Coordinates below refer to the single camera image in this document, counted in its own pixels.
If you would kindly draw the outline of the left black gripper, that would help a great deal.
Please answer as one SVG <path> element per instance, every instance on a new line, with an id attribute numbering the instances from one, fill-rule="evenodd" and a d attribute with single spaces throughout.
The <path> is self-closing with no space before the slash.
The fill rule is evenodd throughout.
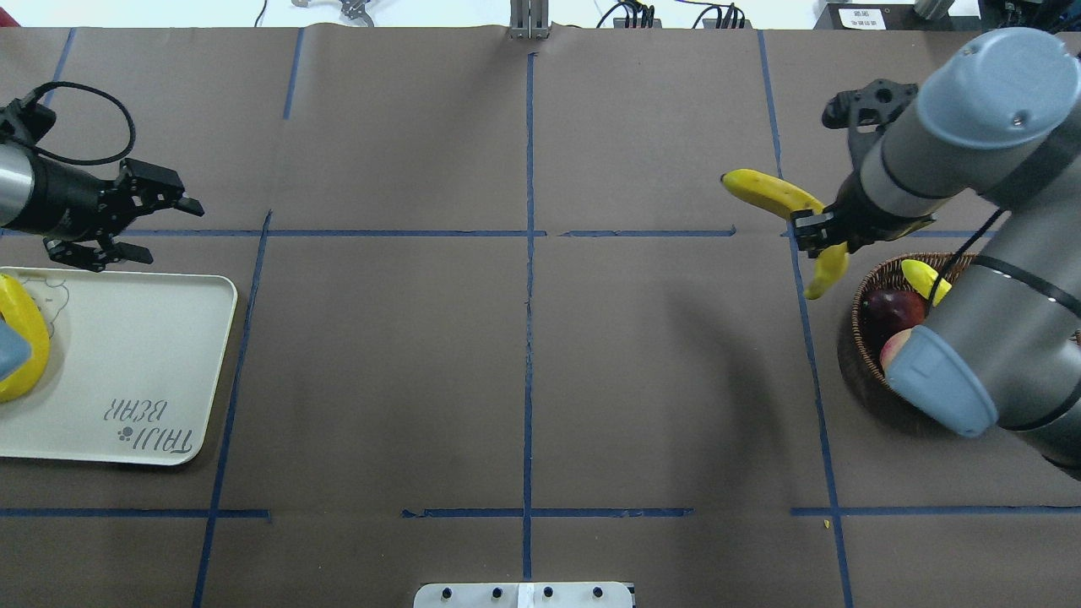
<path id="1" fill-rule="evenodd" d="M 101 273 L 111 264 L 151 265 L 147 247 L 114 242 L 122 227 L 161 210 L 202 219 L 201 201 L 187 195 L 177 171 L 133 158 L 119 162 L 118 177 L 92 176 L 72 166 L 21 155 L 17 173 L 26 182 L 17 201 L 17 232 L 44 238 L 52 262 Z M 93 240 L 95 247 L 81 244 Z"/>

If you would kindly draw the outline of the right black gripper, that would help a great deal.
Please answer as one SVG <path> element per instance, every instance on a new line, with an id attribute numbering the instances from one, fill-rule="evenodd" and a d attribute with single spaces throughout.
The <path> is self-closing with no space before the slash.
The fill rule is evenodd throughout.
<path id="1" fill-rule="evenodd" d="M 846 244 L 849 252 L 856 252 L 864 246 L 897 240 L 922 230 L 935 219 L 933 212 L 907 219 L 883 210 L 862 187 L 860 177 L 850 173 L 833 204 L 828 204 L 822 213 L 795 211 L 790 224 L 796 249 L 816 259 L 837 244 Z"/>

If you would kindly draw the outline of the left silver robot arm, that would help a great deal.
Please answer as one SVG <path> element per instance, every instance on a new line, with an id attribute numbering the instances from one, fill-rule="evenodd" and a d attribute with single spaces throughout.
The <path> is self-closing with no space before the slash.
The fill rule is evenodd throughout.
<path id="1" fill-rule="evenodd" d="M 107 180 L 3 144 L 3 229 L 41 237 L 55 263 L 94 273 L 116 263 L 151 264 L 147 247 L 118 237 L 135 220 L 161 210 L 204 215 L 204 206 L 187 196 L 177 171 L 163 166 L 123 159 L 118 176 Z"/>

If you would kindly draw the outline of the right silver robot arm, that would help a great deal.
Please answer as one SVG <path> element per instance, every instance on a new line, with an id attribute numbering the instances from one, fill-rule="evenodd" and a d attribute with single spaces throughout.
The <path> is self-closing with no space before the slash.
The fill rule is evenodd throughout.
<path id="1" fill-rule="evenodd" d="M 962 437 L 995 426 L 1078 478 L 1078 58 L 1059 38 L 978 35 L 923 84 L 878 80 L 822 114 L 852 172 L 822 213 L 798 212 L 811 257 L 894 242 L 970 190 L 1002 216 L 885 369 L 888 387 Z"/>

